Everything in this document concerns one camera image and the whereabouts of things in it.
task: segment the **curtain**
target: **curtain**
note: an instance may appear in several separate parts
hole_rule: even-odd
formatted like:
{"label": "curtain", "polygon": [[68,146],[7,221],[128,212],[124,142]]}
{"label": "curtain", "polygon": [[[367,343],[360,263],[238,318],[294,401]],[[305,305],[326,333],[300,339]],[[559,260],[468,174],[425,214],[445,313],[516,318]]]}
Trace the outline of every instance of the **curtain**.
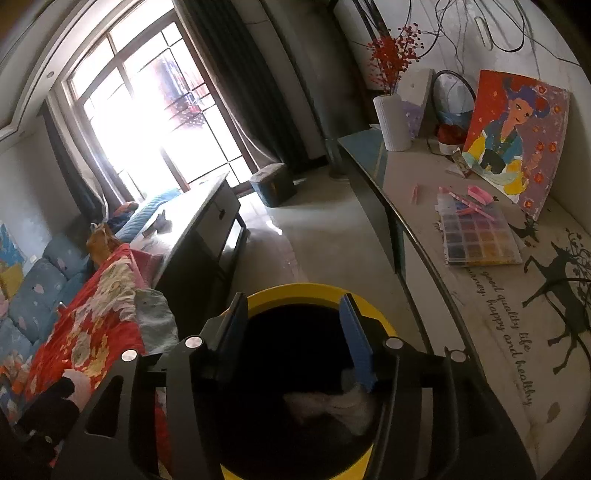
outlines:
{"label": "curtain", "polygon": [[281,91],[232,1],[174,2],[247,148],[260,154],[253,155],[257,164],[261,156],[292,169],[305,163],[306,148]]}
{"label": "curtain", "polygon": [[90,188],[70,157],[56,127],[56,123],[51,116],[47,102],[43,102],[40,114],[43,116],[43,120],[45,120],[51,149],[56,156],[57,164],[60,167],[61,174],[72,194],[72,198],[74,199],[74,202],[76,202],[76,206],[88,223],[101,222],[105,217],[104,199],[99,197],[97,192]]}
{"label": "curtain", "polygon": [[61,135],[60,139],[68,145],[72,162],[87,184],[94,187],[99,197],[106,199],[108,213],[113,213],[123,202],[134,198],[118,177],[108,160],[93,151],[89,140],[72,115],[64,89],[53,89],[47,95],[47,106],[51,117]]}

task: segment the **white vase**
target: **white vase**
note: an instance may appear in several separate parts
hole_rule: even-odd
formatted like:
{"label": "white vase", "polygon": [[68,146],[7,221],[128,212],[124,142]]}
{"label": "white vase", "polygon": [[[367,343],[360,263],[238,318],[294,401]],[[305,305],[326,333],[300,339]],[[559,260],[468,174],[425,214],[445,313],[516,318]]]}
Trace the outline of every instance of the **white vase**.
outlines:
{"label": "white vase", "polygon": [[402,152],[413,144],[408,130],[408,122],[400,95],[381,95],[374,98],[375,111],[378,114],[379,126],[384,135],[386,150]]}

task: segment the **red floral blanket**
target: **red floral blanket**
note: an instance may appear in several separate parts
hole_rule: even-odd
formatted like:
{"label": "red floral blanket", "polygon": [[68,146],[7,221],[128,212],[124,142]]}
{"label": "red floral blanket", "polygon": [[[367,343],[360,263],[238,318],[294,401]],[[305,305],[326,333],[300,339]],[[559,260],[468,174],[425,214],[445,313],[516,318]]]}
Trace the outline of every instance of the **red floral blanket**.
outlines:
{"label": "red floral blanket", "polygon": [[[95,390],[123,352],[145,353],[135,321],[135,291],[145,288],[128,244],[121,245],[62,312],[33,362],[25,387],[30,401],[74,369],[90,378]],[[162,408],[156,412],[158,453],[170,464]]]}

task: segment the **portrait painting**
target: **portrait painting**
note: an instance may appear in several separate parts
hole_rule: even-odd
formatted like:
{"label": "portrait painting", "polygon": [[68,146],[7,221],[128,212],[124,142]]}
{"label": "portrait painting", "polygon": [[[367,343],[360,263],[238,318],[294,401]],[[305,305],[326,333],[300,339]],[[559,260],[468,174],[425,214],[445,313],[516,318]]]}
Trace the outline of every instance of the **portrait painting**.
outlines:
{"label": "portrait painting", "polygon": [[568,90],[482,70],[463,157],[537,220],[556,175],[568,117]]}

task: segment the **ceiling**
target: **ceiling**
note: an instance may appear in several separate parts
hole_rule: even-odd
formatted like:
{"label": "ceiling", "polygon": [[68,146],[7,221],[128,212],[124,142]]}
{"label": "ceiling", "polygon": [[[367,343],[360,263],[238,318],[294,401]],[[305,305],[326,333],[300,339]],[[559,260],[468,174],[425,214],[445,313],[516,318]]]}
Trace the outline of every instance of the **ceiling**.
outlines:
{"label": "ceiling", "polygon": [[0,0],[0,153],[28,127],[76,50],[121,0]]}

